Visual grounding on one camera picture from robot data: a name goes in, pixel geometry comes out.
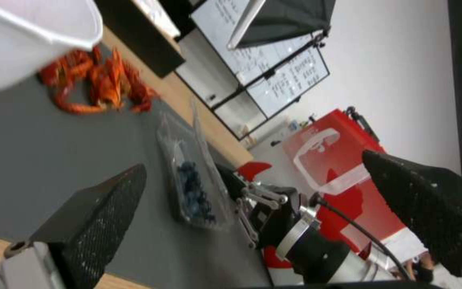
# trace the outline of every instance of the gray table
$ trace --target gray table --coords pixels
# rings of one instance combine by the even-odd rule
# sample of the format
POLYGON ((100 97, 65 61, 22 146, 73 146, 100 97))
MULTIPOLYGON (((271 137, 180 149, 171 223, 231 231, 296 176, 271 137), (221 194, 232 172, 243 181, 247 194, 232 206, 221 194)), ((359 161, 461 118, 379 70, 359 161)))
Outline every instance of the gray table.
POLYGON ((160 288, 270 284, 237 225, 210 232, 172 218, 155 134, 159 113, 175 114, 168 105, 155 101, 141 115, 73 116, 47 94, 35 76, 0 92, 0 238, 28 238, 76 190, 144 163, 146 189, 108 272, 160 288))

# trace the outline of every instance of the crayfish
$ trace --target crayfish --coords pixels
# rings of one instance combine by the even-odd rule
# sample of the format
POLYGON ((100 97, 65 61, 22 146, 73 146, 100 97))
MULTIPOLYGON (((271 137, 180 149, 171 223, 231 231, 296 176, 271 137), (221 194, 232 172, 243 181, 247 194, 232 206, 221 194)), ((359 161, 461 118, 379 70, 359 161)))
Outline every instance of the crayfish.
POLYGON ((42 82, 57 89, 53 102, 58 108, 72 114, 101 113, 109 108, 119 110, 123 106, 121 95, 126 95, 133 103, 132 111, 149 111, 152 99, 158 94, 142 82, 139 72, 131 64, 121 59, 117 49, 103 63, 101 51, 96 46, 91 53, 71 51, 39 72, 42 82), (74 104, 68 97, 77 81, 89 79, 90 102, 74 104))

